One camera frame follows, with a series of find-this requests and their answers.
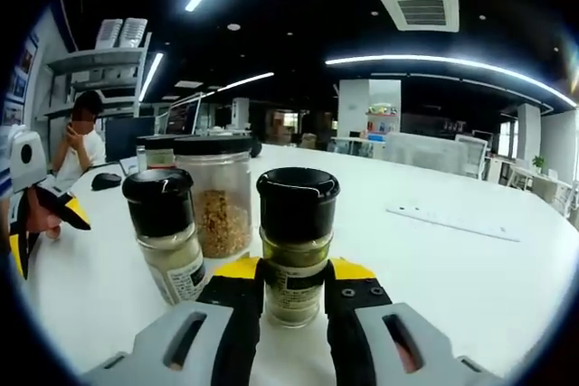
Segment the person's left hand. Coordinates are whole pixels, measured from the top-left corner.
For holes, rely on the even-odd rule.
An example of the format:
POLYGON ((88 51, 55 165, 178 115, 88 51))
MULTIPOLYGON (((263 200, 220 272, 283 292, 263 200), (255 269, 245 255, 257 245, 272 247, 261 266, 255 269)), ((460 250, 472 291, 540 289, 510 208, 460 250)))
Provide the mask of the person's left hand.
POLYGON ((40 205, 36 191, 30 188, 26 192, 28 214, 26 229, 31 233, 44 233, 49 239, 57 240, 61 234, 62 220, 40 205))

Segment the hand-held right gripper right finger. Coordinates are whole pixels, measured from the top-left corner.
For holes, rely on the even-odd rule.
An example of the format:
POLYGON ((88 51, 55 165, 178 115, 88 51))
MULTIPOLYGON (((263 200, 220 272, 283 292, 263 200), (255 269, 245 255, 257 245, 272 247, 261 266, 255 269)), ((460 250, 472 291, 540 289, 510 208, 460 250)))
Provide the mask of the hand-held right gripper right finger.
POLYGON ((324 288, 327 341, 338 385, 500 385, 368 268, 331 259, 324 288))

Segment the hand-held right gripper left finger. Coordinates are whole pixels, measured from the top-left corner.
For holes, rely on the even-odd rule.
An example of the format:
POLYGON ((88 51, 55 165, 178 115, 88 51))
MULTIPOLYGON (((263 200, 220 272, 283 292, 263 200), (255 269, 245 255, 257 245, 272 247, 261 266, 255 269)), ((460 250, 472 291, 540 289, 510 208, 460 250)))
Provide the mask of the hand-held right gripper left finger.
POLYGON ((217 268, 195 301, 173 306, 119 352, 86 372, 86 385, 246 385, 262 313, 262 261, 217 268))

